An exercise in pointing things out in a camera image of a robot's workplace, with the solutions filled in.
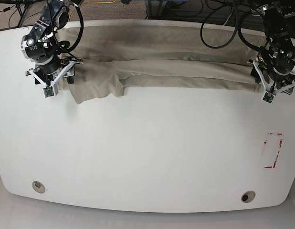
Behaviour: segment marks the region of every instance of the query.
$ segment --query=white tabletop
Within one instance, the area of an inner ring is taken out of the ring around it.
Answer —
[[[29,31],[0,32],[0,175],[9,192],[143,212],[238,210],[285,200],[295,177],[295,91],[273,105],[261,102],[261,94],[186,88],[128,88],[121,98],[80,105],[68,91],[44,99],[24,76],[34,66],[20,50]],[[265,168],[280,139],[276,166]],[[33,181],[46,192],[35,192]],[[250,190],[255,199],[242,203]]]

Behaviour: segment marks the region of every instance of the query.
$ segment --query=wrinkled fabric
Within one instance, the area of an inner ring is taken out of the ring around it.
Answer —
[[[79,28],[63,29],[60,40],[74,43]],[[204,29],[205,41],[221,45],[230,31]],[[244,35],[256,46],[264,37]],[[188,87],[260,92],[262,85],[250,76],[247,64],[257,53],[236,36],[223,49],[210,49],[200,40],[200,29],[172,26],[85,27],[73,54],[83,58],[76,65],[69,88],[75,101],[123,96],[125,87]]]

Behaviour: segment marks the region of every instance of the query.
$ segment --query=screw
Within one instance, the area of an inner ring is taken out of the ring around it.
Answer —
[[[294,58],[294,53],[293,52],[288,52],[287,57],[290,58],[290,59]]]
[[[30,39],[28,39],[28,41],[27,41],[27,45],[28,45],[28,46],[31,46],[31,45],[33,45],[33,42],[34,42],[34,40],[33,40],[32,38],[30,38]]]

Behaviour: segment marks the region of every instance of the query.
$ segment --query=black cord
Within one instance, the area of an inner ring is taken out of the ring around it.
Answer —
[[[214,8],[211,8],[211,7],[208,5],[208,0],[205,0],[205,5],[206,5],[207,8],[210,9],[210,10],[216,10],[216,9],[214,9]]]
[[[228,6],[228,5],[222,5],[220,6],[219,8],[215,9],[214,11],[212,11],[204,20],[204,22],[202,23],[201,25],[201,28],[200,28],[200,38],[201,38],[201,41],[203,42],[204,45],[206,45],[208,48],[211,48],[211,49],[221,49],[221,48],[224,48],[226,47],[227,45],[229,45],[235,35],[237,34],[237,31],[238,31],[238,25],[239,25],[239,12],[238,12],[238,6],[237,6],[237,3],[235,0],[232,0],[233,2],[233,7],[234,7],[234,11],[235,11],[235,27],[234,27],[234,31],[233,31],[233,34],[232,34],[232,37],[229,39],[229,41],[227,41],[227,43],[221,45],[221,46],[211,46],[211,45],[208,45],[205,41],[204,41],[204,38],[203,38],[203,27],[204,27],[204,24],[207,22],[208,18],[214,14],[216,11]]]
[[[253,45],[253,44],[250,44],[244,37],[243,37],[243,34],[242,34],[242,24],[243,24],[243,21],[245,20],[245,18],[247,18],[248,16],[252,15],[253,12],[250,10],[250,11],[247,11],[245,14],[243,14],[240,18],[240,21],[239,21],[239,25],[238,25],[238,34],[239,34],[239,37],[241,39],[241,41],[249,48],[259,52],[260,51],[260,48]]]
[[[10,26],[11,18],[12,18],[12,16],[17,12],[17,10],[18,10],[18,9],[16,9],[16,10],[12,13],[12,15],[10,16],[10,18],[9,18],[9,22],[8,22],[9,28],[11,27],[11,26]]]
[[[0,11],[0,13],[1,13],[1,12],[9,11],[9,10],[12,9],[14,6],[16,6],[16,5],[13,5],[13,6],[9,6],[9,7],[7,7],[7,8],[4,8],[3,10]]]
[[[185,4],[186,3],[186,1],[182,1],[181,3],[176,3],[176,2],[174,2],[174,1],[169,1],[172,5],[175,5],[175,6],[181,6],[181,5],[183,5],[183,4]]]
[[[172,13],[172,12],[169,12],[170,14],[172,14],[172,15],[174,15],[174,16],[176,16],[176,17],[181,17],[181,18],[193,18],[193,17],[196,17],[196,16],[198,16],[201,12],[202,12],[202,10],[203,10],[203,1],[202,0],[200,0],[200,2],[201,2],[201,9],[200,9],[200,11],[197,13],[197,14],[195,14],[195,15],[191,15],[191,16],[180,16],[180,15],[177,15],[177,14],[175,14],[175,13]]]
[[[76,38],[76,41],[69,49],[67,49],[68,53],[72,52],[77,47],[77,45],[80,43],[82,35],[83,35],[83,31],[84,31],[84,19],[83,19],[83,16],[82,16],[82,13],[81,13],[81,10],[79,7],[76,7],[76,12],[77,12],[77,15],[79,16],[81,26],[80,26],[80,31],[79,31],[79,34]]]
[[[53,33],[53,38],[56,42],[56,44],[60,47],[61,50],[63,50],[63,52],[69,54],[70,56],[72,56],[73,58],[75,58],[77,60],[77,58],[75,56],[73,56],[70,52],[68,52],[56,39],[55,37],[55,33],[56,31],[54,31],[54,26],[53,26],[53,22],[52,22],[52,15],[51,15],[51,10],[50,10],[50,5],[49,5],[49,0],[46,0],[47,2],[47,6],[48,6],[48,10],[49,10],[49,15],[50,15],[50,22],[51,22],[51,29],[52,29],[52,33]]]
[[[23,22],[24,22],[25,20],[27,20],[27,19],[29,19],[29,18],[35,16],[36,14],[39,14],[39,13],[41,13],[41,11],[40,11],[40,12],[37,12],[37,13],[34,13],[34,14],[30,15],[29,17],[25,18],[25,19],[23,20]]]

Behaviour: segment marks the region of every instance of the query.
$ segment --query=yellow cable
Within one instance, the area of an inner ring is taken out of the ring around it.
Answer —
[[[115,3],[117,0],[113,0],[113,1],[88,1],[88,2],[84,2],[82,5],[85,5],[85,4],[97,4],[97,3],[102,3],[102,4],[112,4],[112,3]],[[72,14],[74,13],[74,11],[76,10],[76,8],[74,8],[70,15],[69,15],[69,20],[71,19],[71,16]]]

